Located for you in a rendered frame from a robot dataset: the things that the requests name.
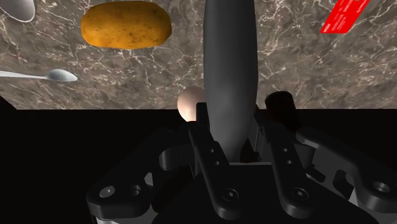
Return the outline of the brown potato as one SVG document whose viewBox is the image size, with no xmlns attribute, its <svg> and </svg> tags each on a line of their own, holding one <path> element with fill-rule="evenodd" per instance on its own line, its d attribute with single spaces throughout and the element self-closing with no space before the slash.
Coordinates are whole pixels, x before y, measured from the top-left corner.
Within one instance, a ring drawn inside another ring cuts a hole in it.
<svg viewBox="0 0 397 224">
<path fill-rule="evenodd" d="M 169 14 L 156 3 L 117 1 L 95 5 L 81 18 L 81 35 L 100 48 L 135 50 L 158 46 L 172 34 Z"/>
</svg>

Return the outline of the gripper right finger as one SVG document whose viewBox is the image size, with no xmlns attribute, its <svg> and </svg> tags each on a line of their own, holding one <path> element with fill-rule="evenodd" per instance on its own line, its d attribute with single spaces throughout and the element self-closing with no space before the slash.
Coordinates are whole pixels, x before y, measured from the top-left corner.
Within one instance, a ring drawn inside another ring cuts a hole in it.
<svg viewBox="0 0 397 224">
<path fill-rule="evenodd" d="M 397 172 L 314 128 L 302 127 L 293 96 L 265 99 L 254 120 L 282 210 L 295 219 L 397 219 Z"/>
</svg>

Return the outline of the pale egg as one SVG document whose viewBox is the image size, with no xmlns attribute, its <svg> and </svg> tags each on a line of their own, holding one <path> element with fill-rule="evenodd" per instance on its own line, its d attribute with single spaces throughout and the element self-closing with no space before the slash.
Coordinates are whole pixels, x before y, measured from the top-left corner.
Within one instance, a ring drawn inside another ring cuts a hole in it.
<svg viewBox="0 0 397 224">
<path fill-rule="evenodd" d="M 185 88 L 177 100 L 177 109 L 181 117 L 187 121 L 196 120 L 196 104 L 204 102 L 204 89 L 197 86 Z"/>
</svg>

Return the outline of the red card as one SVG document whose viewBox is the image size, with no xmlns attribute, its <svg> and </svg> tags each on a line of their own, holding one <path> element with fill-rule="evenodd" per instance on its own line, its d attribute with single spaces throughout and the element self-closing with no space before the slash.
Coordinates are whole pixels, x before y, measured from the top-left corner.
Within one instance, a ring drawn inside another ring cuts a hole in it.
<svg viewBox="0 0 397 224">
<path fill-rule="evenodd" d="M 338 0 L 320 33 L 348 33 L 369 2 L 370 0 Z"/>
</svg>

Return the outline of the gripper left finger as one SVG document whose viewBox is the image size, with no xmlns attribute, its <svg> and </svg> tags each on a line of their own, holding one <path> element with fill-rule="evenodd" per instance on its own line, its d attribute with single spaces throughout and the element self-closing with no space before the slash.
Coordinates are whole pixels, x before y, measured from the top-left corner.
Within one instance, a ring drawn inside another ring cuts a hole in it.
<svg viewBox="0 0 397 224">
<path fill-rule="evenodd" d="M 165 170 L 194 164 L 204 177 L 214 212 L 225 220 L 241 217 L 239 186 L 229 175 L 230 164 L 209 131 L 204 102 L 197 104 L 197 119 L 185 134 L 160 128 L 130 155 L 98 180 L 87 192 L 91 215 L 101 221 L 137 218 L 146 213 L 157 190 L 145 183 L 156 167 Z"/>
</svg>

